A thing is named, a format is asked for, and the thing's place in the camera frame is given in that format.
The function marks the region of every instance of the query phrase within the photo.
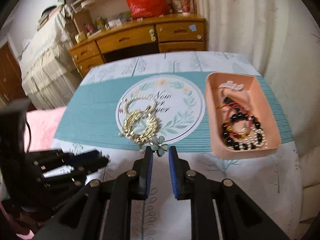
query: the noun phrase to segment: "silver screw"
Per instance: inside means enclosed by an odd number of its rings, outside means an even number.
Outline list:
[[[186,175],[187,175],[188,177],[194,177],[194,176],[196,175],[196,172],[195,172],[194,170],[188,170],[188,171],[186,172]]]
[[[79,186],[81,186],[81,182],[79,180],[76,180],[75,185],[79,187]]]
[[[89,184],[90,184],[91,187],[97,187],[97,186],[100,185],[100,180],[98,180],[98,179],[93,179],[93,180],[91,180],[91,181],[89,182]]]
[[[127,171],[127,175],[128,175],[129,177],[134,177],[134,176],[137,175],[137,172],[134,171],[134,170],[130,170],[130,171]]]
[[[233,181],[231,179],[225,179],[223,181],[223,185],[225,185],[227,187],[231,187],[233,185]]]

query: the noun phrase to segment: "orange flower print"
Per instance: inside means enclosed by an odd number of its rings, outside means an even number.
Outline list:
[[[167,80],[165,80],[165,79],[160,79],[160,80],[156,83],[156,86],[157,86],[157,87],[161,87],[161,86],[166,85],[167,83],[168,83]]]

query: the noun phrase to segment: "round sticker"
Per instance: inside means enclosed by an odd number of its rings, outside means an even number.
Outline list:
[[[139,81],[120,98],[116,110],[116,123],[120,131],[125,119],[120,111],[121,101],[139,95],[151,95],[157,101],[153,112],[158,118],[156,136],[164,136],[169,144],[187,137],[198,127],[204,116],[204,97],[195,84],[180,76],[156,75]],[[151,104],[150,100],[136,100],[129,105],[128,111],[145,110]],[[133,131],[142,133],[145,121],[140,119]]]

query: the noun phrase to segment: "flower petal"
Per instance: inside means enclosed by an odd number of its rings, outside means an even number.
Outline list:
[[[163,143],[164,143],[164,137],[163,137],[162,135],[159,136],[158,142],[159,142],[160,144],[163,144]]]
[[[157,151],[158,156],[161,157],[162,155],[164,155],[164,149],[159,148],[159,150]]]
[[[153,150],[154,152],[157,151],[159,149],[159,146],[156,144],[151,145],[151,150]]]
[[[151,143],[158,145],[158,139],[157,139],[156,136],[151,137],[151,139],[150,139],[150,144],[151,144]]]
[[[163,145],[161,145],[161,148],[162,148],[163,150],[165,150],[165,151],[169,151],[170,146],[167,145],[167,144],[163,144]]]

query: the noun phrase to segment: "teal stripe on tablecloth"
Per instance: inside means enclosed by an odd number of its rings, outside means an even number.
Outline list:
[[[196,84],[204,93],[205,78],[209,72],[184,72],[175,75]],[[129,140],[119,137],[116,125],[116,106],[121,96],[132,85],[152,75],[133,76],[80,86],[70,101],[55,134],[63,141],[106,147],[138,150]],[[281,135],[281,143],[293,141],[283,111],[262,77],[257,77],[271,105]],[[205,113],[199,126],[186,138],[175,143],[180,152],[209,152],[210,135],[208,115]]]

